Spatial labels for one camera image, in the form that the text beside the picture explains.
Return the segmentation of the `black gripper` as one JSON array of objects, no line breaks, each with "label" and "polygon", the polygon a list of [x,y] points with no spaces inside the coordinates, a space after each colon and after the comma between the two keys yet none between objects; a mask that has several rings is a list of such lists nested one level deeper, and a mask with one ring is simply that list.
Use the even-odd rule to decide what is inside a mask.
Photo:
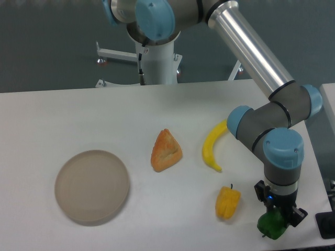
[{"label": "black gripper", "polygon": [[272,211],[274,207],[290,208],[287,222],[292,227],[296,227],[307,217],[307,211],[296,208],[298,181],[288,186],[280,186],[268,179],[260,180],[254,185],[254,190],[267,212]]}]

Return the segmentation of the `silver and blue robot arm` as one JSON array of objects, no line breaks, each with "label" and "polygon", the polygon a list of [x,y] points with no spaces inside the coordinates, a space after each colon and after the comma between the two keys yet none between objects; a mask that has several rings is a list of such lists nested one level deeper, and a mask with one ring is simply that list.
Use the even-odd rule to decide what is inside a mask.
[{"label": "silver and blue robot arm", "polygon": [[255,185],[268,212],[277,210],[285,226],[297,226],[307,212],[296,197],[304,143],[292,129],[322,107],[311,85],[298,85],[239,12],[236,1],[103,1],[112,25],[126,24],[136,44],[141,85],[175,84],[174,40],[186,28],[204,22],[215,30],[269,99],[258,109],[240,106],[228,116],[232,135],[264,165]]}]

